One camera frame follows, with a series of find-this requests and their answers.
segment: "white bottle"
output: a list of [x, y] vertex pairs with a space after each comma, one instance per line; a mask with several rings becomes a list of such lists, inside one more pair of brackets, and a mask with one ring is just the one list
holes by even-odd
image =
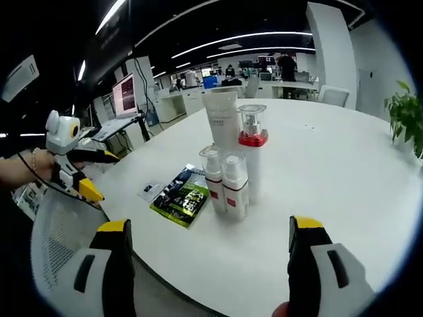
[[227, 151], [233, 151], [238, 144], [239, 115], [236, 101], [236, 92], [212, 92], [203, 96], [214, 143]]
[[266, 106], [260, 104], [246, 104], [239, 107], [243, 130], [239, 134], [238, 142], [240, 150], [246, 155], [249, 197], [252, 205], [260, 201], [263, 192], [262, 154], [269, 138], [268, 131], [263, 126], [265, 110]]
[[213, 208], [216, 213], [226, 213], [222, 173], [219, 165], [219, 149], [215, 145], [210, 145], [200, 151], [200, 156]]
[[220, 167], [227, 214], [232, 219], [244, 219], [249, 208], [249, 178], [245, 165], [245, 154], [242, 152], [225, 153], [221, 156]]

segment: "green leaf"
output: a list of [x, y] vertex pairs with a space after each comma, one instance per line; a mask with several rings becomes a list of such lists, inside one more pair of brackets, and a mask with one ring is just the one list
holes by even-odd
[[402, 81], [397, 81], [397, 83], [402, 89], [405, 89], [405, 90], [407, 90], [408, 93], [410, 93], [410, 89], [409, 89], [409, 87], [407, 86], [406, 83], [404, 83]]

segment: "bracelet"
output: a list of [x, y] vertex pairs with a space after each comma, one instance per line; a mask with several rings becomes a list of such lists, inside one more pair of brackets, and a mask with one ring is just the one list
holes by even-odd
[[36, 147], [33, 151], [32, 151], [32, 153], [31, 153], [31, 155], [32, 155], [32, 170], [35, 172], [35, 173], [37, 173], [37, 165], [35, 164], [35, 154], [37, 153], [37, 151], [39, 151], [40, 150], [40, 148], [38, 148], [38, 147]]

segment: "white round table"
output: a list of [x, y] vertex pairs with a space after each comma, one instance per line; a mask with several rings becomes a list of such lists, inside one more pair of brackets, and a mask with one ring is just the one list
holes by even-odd
[[398, 268], [418, 223], [420, 165], [392, 145], [389, 124], [363, 113], [295, 100], [267, 105], [266, 193], [233, 224], [208, 201], [189, 229], [137, 195], [167, 184], [212, 143], [204, 110], [170, 127], [96, 182], [112, 220], [132, 221], [134, 250], [157, 274], [199, 303], [231, 317], [270, 317], [289, 299], [290, 215], [320, 220], [333, 242], [361, 261], [378, 291]]

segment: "standing person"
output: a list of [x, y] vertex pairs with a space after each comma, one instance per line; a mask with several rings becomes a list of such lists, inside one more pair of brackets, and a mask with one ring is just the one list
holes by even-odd
[[[280, 67], [283, 81], [295, 81], [297, 63], [293, 60], [292, 55], [283, 54], [279, 57], [278, 66]], [[284, 87], [284, 99], [288, 99], [288, 94], [291, 94], [292, 97], [294, 90], [294, 88]]]
[[179, 78], [176, 80], [176, 87], [179, 91], [182, 90], [182, 81]]
[[196, 70], [191, 68], [185, 74], [186, 88], [197, 87]]

